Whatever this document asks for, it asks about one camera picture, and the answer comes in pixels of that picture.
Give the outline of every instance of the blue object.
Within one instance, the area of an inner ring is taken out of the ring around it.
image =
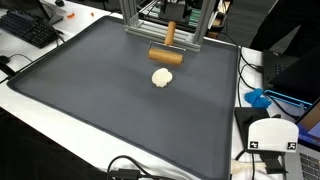
[[[245,94],[244,98],[254,108],[268,108],[271,102],[267,98],[261,97],[262,92],[262,89],[254,89],[252,92]]]

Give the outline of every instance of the metal frame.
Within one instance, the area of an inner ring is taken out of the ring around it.
[[[140,20],[135,0],[119,1],[124,25],[128,33],[146,37],[154,41],[163,42],[167,31],[166,26]],[[214,0],[203,0],[201,14],[195,33],[193,34],[176,30],[174,46],[194,52],[200,51],[215,3],[216,1]]]

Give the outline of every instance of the white table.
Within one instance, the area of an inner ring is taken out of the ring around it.
[[[54,0],[47,0],[47,2],[54,4]],[[75,17],[71,19],[66,18],[66,15],[71,14],[72,12],[75,13]],[[0,9],[0,15],[4,13],[5,11]],[[55,24],[54,27],[64,33],[63,37],[65,40],[72,38],[98,18],[110,15],[107,11],[74,4],[68,1],[65,1],[65,6],[59,9],[57,13],[63,15],[64,20]],[[121,18],[121,15],[119,14],[112,14],[111,16]],[[32,60],[36,60],[55,47],[56,43],[54,42],[43,49],[38,49],[0,30],[0,55],[10,56],[12,54],[19,53],[26,55]],[[261,52],[244,48],[243,54],[250,63],[261,63]],[[12,58],[8,65],[17,71],[29,63],[30,62],[23,57],[16,56]],[[244,71],[243,76],[252,86],[262,87],[261,75],[256,73],[254,70],[247,68]],[[0,72],[0,81],[5,78],[6,75]],[[243,95],[249,91],[250,89],[241,83],[241,96],[243,97]],[[67,116],[57,110],[49,108],[12,91],[7,87],[5,82],[0,84],[0,94],[0,106],[3,109],[15,115],[25,123],[37,129],[39,132],[45,134],[96,167],[106,169],[109,162],[114,157],[118,155],[128,155],[148,167],[147,170],[150,171],[151,174],[163,175],[176,179],[198,179],[195,176],[167,163],[166,161],[159,159],[158,157],[78,121],[73,117]],[[250,106],[243,99],[241,99],[241,101],[243,106]],[[294,109],[296,113],[299,113],[298,108],[290,108]],[[271,116],[280,113],[279,109],[274,105],[272,105],[268,111]],[[243,147],[238,127],[234,121],[232,157],[235,157],[242,149]],[[244,154],[240,160],[250,162],[251,156]],[[114,163],[113,167],[134,168],[133,164],[127,160],[118,160]],[[251,170],[245,170],[234,175],[233,179],[250,179],[251,174]],[[268,176],[265,175],[264,172],[257,171],[256,179],[282,179],[282,175]]]

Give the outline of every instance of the gray mat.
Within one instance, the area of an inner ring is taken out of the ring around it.
[[[201,179],[227,179],[237,49],[206,41],[181,66],[165,65],[117,21],[101,18],[8,86]],[[162,67],[174,75],[163,89],[151,82]]]

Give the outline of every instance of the white device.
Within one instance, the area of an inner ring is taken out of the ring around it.
[[[248,149],[294,153],[297,149],[299,128],[296,124],[278,118],[253,122],[248,130]]]

